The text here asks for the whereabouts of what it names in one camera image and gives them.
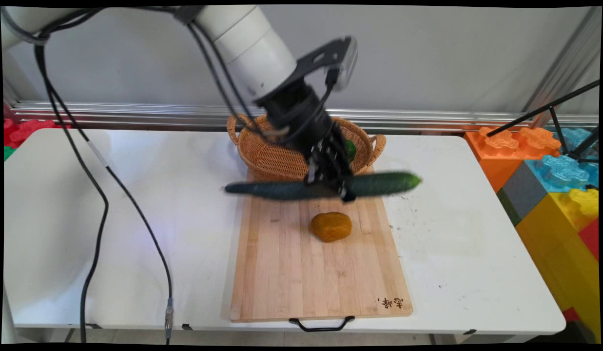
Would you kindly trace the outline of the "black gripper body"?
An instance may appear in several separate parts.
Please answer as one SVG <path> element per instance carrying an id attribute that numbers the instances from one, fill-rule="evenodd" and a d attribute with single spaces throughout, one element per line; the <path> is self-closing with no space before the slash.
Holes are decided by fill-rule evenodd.
<path id="1" fill-rule="evenodd" d="M 275 93 L 255 99 L 255 104 L 265 109 L 273 130 L 285 130 L 282 136 L 268 136 L 265 131 L 257 134 L 267 144 L 297 151 L 304 157 L 312 156 L 314 151 L 337 153 L 337 133 L 325 109 L 334 87 L 334 80 L 326 80 L 326 91 L 318 97 L 310 85 L 297 80 Z"/>

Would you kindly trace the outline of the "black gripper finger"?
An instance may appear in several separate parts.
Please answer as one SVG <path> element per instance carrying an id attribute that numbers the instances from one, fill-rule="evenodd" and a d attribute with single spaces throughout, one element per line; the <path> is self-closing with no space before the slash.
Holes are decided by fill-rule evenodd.
<path id="1" fill-rule="evenodd" d="M 337 189 L 342 202 L 353 202 L 355 193 L 350 189 L 350 178 L 353 173 L 350 169 L 350 153 L 346 139 L 339 125 L 332 125 L 330 131 L 330 152 L 333 156 L 331 161 L 331 183 Z"/>
<path id="2" fill-rule="evenodd" d="M 321 140 L 311 149 L 308 161 L 306 184 L 323 184 L 334 186 L 334 153 L 333 148 L 325 140 Z"/>

